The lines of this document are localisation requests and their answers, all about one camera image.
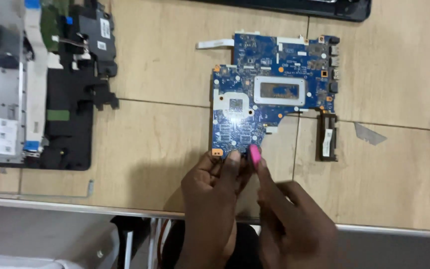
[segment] white label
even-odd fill
[[[110,39],[110,24],[106,19],[100,19],[100,35],[104,38]]]
[[[331,137],[333,135],[332,129],[326,129],[324,132],[324,141],[323,141],[323,157],[330,156],[330,145],[331,145]]]
[[[97,48],[101,50],[107,50],[106,44],[104,42],[97,41]]]
[[[0,118],[0,154],[16,154],[18,121]]]

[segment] wooden table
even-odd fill
[[[120,110],[95,114],[92,167],[85,172],[7,169],[0,192],[85,195],[9,196],[125,211],[183,211],[180,180],[209,148],[210,74],[229,50],[195,43],[234,31],[309,39],[341,38],[339,162],[315,162],[315,114],[285,117],[263,141],[276,180],[296,180],[337,223],[430,229],[430,1],[373,0],[363,23],[308,18],[183,0],[117,0]],[[376,146],[353,122],[387,137]],[[256,217],[253,178],[239,201]]]

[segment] blue circuit board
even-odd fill
[[[334,113],[338,43],[235,34],[233,64],[213,69],[212,154],[261,145],[289,113]]]

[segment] person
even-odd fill
[[[236,223],[238,195],[260,180],[260,236]],[[266,161],[254,169],[238,151],[225,161],[205,153],[183,178],[185,221],[170,229],[163,269],[324,269],[336,258],[337,228],[296,182],[276,184]]]

